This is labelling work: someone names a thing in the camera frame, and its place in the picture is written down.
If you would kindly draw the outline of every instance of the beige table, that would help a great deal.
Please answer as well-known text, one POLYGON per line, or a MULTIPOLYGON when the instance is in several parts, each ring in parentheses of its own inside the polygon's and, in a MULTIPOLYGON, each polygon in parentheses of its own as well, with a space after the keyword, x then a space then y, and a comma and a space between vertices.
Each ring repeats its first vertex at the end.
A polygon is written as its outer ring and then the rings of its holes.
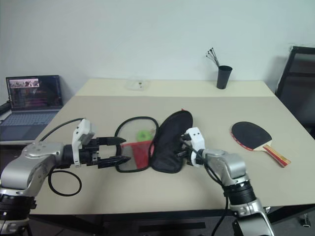
MULTIPOLYGON (((97 127, 95 137, 113 136, 124 120, 151 116, 160 124, 182 108, 192 113, 193 126, 201 130, 207 148, 240 154, 247 165, 256 195, 265 206, 312 204, 315 190, 315 141, 287 108, 260 81, 229 82, 225 90, 207 81, 151 81, 144 91, 130 91, 124 80, 91 79, 62 108, 45 128, 42 137, 55 126, 73 118, 86 117, 97 127), (269 131, 273 147, 290 159, 286 168, 263 152, 240 147, 230 136, 238 121, 254 122, 269 131)), ((76 124, 53 133, 48 141, 71 143, 76 124)), ((100 155, 115 153, 102 147, 100 155)), ((112 214, 153 211, 222 209, 224 197, 219 185, 203 168, 185 165, 177 174, 149 168, 138 173, 118 173, 115 168, 96 166, 70 168, 82 180, 82 191, 74 197, 55 195, 44 183, 32 214, 112 214)), ((56 174, 55 188, 76 191, 73 177, 56 174)))

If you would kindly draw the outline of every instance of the pen holder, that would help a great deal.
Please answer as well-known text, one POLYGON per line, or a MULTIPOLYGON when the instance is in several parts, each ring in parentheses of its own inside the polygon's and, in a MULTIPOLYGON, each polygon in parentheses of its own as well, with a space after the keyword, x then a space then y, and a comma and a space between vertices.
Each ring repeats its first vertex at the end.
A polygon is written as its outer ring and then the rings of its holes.
POLYGON ((219 66, 218 80, 217 80, 217 88, 225 89, 227 85, 228 78, 232 72, 232 67, 227 65, 219 66))

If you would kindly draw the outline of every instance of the table leg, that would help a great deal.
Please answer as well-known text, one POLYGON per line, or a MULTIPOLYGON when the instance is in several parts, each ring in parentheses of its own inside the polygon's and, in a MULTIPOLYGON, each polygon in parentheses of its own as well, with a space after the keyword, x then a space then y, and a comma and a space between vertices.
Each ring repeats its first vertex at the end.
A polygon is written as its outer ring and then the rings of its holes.
POLYGON ((284 206, 268 214, 268 218, 269 218, 270 223, 274 225, 274 224, 283 222, 285 220, 303 215, 312 210, 315 210, 315 204, 284 206))
POLYGON ((29 215, 30 219, 41 221, 47 224, 56 225, 65 229, 79 231, 93 235, 103 235, 103 225, 93 224, 73 215, 29 215))

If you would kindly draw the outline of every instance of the ping pong paddle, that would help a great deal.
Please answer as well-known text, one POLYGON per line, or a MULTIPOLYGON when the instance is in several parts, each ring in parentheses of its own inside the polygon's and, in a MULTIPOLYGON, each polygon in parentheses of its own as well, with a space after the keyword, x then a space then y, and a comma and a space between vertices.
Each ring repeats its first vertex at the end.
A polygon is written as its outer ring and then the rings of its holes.
POLYGON ((290 164, 291 161, 283 157, 271 147, 272 138, 270 134, 260 126, 242 121, 235 123, 231 129, 232 137, 238 144, 250 151, 266 151, 282 167, 290 164))

